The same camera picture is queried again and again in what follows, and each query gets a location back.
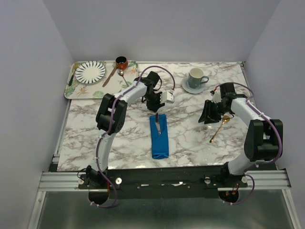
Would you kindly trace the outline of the silver utensil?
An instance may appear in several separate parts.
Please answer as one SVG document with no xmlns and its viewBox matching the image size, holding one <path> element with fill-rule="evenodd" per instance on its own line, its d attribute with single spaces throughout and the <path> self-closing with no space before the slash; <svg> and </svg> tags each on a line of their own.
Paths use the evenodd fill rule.
<svg viewBox="0 0 305 229">
<path fill-rule="evenodd" d="M 155 125 L 156 125 L 157 131 L 158 131 L 158 135 L 160 135 L 161 134 L 161 127 L 160 127 L 159 114 L 158 113 L 156 113 L 156 115 L 155 115 Z"/>
</svg>

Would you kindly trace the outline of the gold spoon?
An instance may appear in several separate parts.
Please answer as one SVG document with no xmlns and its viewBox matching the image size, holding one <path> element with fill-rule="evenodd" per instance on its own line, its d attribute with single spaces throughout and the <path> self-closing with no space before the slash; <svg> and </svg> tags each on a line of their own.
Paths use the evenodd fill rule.
<svg viewBox="0 0 305 229">
<path fill-rule="evenodd" d="M 228 115 L 224 115 L 222 117 L 222 123 L 219 126 L 219 128 L 217 129 L 217 131 L 215 132 L 215 134 L 212 136 L 212 138 L 210 139 L 209 143 L 212 143 L 215 139 L 215 137 L 217 136 L 217 134 L 219 133 L 219 131 L 221 130 L 221 128 L 223 127 L 223 125 L 227 122 L 229 122 L 231 120 L 231 117 L 229 117 Z"/>
</svg>

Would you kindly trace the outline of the blue satin napkin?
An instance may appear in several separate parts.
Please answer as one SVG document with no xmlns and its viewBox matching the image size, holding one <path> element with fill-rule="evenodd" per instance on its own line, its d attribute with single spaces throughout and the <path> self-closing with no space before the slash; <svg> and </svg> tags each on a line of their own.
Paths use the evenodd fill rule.
<svg viewBox="0 0 305 229">
<path fill-rule="evenodd" d="M 158 133 L 158 129 L 155 122 L 155 115 L 150 116 L 150 130 L 152 140 L 152 158 L 153 159 L 165 159 L 169 157 L 169 137 L 167 128 L 167 116 L 166 114 L 159 114 L 159 125 L 161 133 Z"/>
</svg>

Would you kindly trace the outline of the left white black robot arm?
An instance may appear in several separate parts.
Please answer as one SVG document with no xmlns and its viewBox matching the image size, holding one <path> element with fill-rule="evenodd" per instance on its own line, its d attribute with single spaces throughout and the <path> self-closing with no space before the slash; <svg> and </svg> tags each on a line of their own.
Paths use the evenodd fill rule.
<svg viewBox="0 0 305 229">
<path fill-rule="evenodd" d="M 106 94 L 96 115 L 97 128 L 100 136 L 96 146 L 95 164 L 86 168 L 86 177 L 94 188 L 105 185 L 104 171 L 108 168 L 108 158 L 113 140 L 122 129 L 127 107 L 139 98 L 144 98 L 147 109 L 157 112 L 165 106 L 161 102 L 162 93 L 156 93 L 154 88 L 161 81 L 160 76 L 151 71 L 147 77 L 138 77 L 125 90 L 116 94 Z"/>
</svg>

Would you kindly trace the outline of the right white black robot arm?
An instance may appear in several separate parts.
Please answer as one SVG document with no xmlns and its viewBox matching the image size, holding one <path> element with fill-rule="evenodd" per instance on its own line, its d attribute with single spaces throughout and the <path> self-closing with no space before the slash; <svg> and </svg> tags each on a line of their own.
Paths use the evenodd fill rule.
<svg viewBox="0 0 305 229">
<path fill-rule="evenodd" d="M 252 95 L 238 94 L 236 83 L 222 83 L 215 87 L 220 90 L 218 99 L 206 100 L 199 123 L 213 124 L 224 119 L 229 113 L 237 115 L 247 125 L 244 152 L 225 163 L 219 175 L 220 183 L 230 187 L 236 176 L 260 165 L 275 163 L 283 153 L 283 122 L 272 119 L 258 110 L 252 103 Z"/>
</svg>

